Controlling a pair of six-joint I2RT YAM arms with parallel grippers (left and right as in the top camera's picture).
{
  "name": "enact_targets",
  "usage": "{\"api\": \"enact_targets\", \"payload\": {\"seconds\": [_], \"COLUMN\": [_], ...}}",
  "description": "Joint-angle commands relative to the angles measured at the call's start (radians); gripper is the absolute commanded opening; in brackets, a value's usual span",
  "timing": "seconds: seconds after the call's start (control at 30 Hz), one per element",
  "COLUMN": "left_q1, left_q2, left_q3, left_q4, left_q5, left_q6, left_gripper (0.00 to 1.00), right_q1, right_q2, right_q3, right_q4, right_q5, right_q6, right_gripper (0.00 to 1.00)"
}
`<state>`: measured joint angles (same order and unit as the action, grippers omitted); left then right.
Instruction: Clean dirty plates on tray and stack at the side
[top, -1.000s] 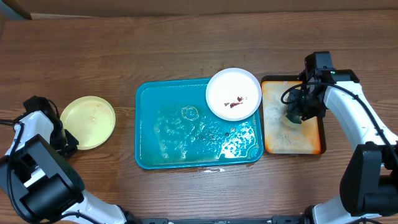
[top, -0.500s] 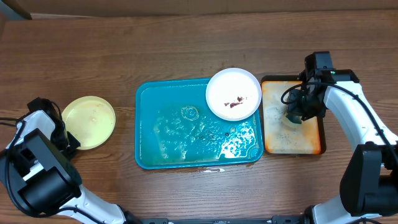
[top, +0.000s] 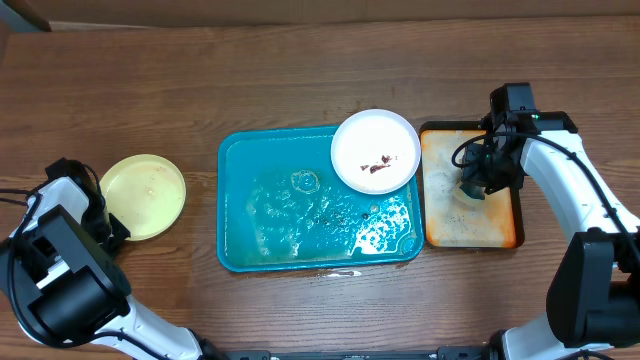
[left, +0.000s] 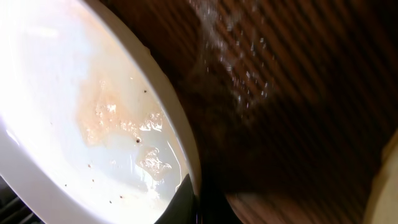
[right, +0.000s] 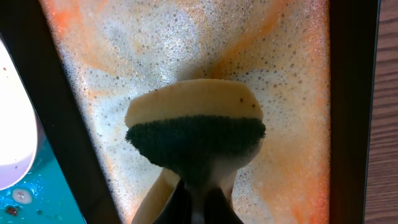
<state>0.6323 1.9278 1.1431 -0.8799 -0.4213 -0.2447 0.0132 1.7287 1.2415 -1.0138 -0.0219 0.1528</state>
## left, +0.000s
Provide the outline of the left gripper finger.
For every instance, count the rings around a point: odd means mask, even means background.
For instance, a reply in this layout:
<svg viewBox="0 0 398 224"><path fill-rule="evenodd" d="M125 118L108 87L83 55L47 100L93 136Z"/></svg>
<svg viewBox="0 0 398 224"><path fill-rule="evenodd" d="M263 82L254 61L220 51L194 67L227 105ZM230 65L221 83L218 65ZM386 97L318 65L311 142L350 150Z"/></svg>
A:
<svg viewBox="0 0 398 224"><path fill-rule="evenodd" d="M197 211L197 199L190 176L187 174L155 224L196 224Z"/></svg>

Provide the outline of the white plate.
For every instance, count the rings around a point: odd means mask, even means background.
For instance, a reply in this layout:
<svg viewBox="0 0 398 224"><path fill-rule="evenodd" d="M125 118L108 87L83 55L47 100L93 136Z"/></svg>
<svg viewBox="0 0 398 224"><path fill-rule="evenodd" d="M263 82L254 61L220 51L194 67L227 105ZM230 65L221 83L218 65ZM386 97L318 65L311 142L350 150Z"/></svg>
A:
<svg viewBox="0 0 398 224"><path fill-rule="evenodd" d="M185 112L114 13L1 2L1 177L43 222L155 223L187 174L198 206Z"/></svg>

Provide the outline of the light green plate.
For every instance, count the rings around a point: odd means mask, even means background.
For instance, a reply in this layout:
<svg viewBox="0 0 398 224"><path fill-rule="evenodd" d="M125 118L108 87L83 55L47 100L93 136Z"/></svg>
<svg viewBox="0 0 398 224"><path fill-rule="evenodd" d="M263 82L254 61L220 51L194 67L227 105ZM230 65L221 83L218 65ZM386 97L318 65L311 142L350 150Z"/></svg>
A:
<svg viewBox="0 0 398 224"><path fill-rule="evenodd" d="M398 216L397 131L382 150L382 166L373 179L364 224L397 224Z"/></svg>

